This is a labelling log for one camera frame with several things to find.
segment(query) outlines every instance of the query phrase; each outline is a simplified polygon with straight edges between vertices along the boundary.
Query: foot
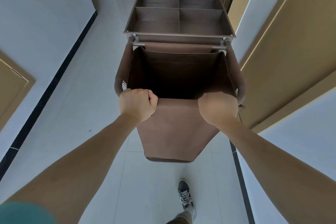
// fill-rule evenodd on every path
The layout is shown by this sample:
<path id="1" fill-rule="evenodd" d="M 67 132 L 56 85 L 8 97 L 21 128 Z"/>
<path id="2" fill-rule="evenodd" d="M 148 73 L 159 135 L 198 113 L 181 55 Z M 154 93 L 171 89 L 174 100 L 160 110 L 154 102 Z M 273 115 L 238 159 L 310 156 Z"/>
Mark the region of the foot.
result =
<path id="1" fill-rule="evenodd" d="M 180 201 L 183 205 L 183 209 L 187 210 L 188 207 L 192 207 L 192 209 L 194 210 L 194 211 L 190 211 L 190 213 L 193 212 L 193 214 L 191 214 L 191 217 L 192 217 L 192 221 L 194 222 L 196 219 L 196 210 L 195 210 L 193 200 L 190 195 L 189 186 L 186 183 L 186 181 L 180 180 L 177 190 L 178 190 L 178 194 L 180 197 Z"/>

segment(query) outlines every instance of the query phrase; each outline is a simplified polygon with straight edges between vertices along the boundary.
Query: white shoelace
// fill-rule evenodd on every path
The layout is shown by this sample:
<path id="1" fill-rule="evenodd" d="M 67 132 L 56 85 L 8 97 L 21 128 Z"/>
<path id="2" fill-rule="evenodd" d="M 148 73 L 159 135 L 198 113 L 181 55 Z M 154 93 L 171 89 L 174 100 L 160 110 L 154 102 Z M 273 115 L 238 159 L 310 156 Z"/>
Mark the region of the white shoelace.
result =
<path id="1" fill-rule="evenodd" d="M 191 203 L 191 196 L 189 191 L 183 191 L 180 194 L 180 201 L 183 205 L 189 205 Z"/>

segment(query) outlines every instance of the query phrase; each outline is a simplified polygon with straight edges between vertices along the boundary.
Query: person's left arm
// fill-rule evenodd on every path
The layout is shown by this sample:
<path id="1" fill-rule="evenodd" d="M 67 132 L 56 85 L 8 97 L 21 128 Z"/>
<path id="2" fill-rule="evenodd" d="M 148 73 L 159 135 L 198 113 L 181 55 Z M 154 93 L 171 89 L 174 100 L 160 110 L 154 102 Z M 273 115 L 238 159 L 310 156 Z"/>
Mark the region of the person's left arm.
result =
<path id="1" fill-rule="evenodd" d="M 49 211 L 59 224 L 78 223 L 103 183 L 128 135 L 155 111 L 151 90 L 125 90 L 120 116 L 102 131 L 53 163 L 6 202 L 27 202 Z"/>

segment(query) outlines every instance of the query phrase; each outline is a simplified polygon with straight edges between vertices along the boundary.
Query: forearm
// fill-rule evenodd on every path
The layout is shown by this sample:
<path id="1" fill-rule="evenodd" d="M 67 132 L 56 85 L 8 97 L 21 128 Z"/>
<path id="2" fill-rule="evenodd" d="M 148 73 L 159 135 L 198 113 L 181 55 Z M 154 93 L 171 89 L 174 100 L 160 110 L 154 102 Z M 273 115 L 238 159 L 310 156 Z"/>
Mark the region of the forearm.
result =
<path id="1" fill-rule="evenodd" d="M 45 207 L 60 224 L 78 222 L 105 179 L 120 147 L 137 124 L 138 120 L 132 116 L 119 116 L 7 201 L 27 201 Z"/>
<path id="2" fill-rule="evenodd" d="M 336 223 L 336 182 L 232 120 L 218 128 L 236 146 L 289 223 Z"/>

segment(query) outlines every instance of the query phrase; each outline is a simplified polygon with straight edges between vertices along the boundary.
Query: fist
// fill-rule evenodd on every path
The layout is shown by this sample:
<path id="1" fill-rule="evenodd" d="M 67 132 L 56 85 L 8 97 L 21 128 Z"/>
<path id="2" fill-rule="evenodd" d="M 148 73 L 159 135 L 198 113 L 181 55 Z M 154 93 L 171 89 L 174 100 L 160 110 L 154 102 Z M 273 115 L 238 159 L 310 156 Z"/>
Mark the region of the fist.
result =
<path id="1" fill-rule="evenodd" d="M 216 127 L 235 119 L 238 114 L 237 99 L 223 92 L 205 93 L 198 100 L 198 107 L 204 120 Z"/>
<path id="2" fill-rule="evenodd" d="M 158 97 L 151 90 L 126 89 L 119 98 L 120 114 L 133 116 L 141 123 L 155 112 L 157 103 Z"/>

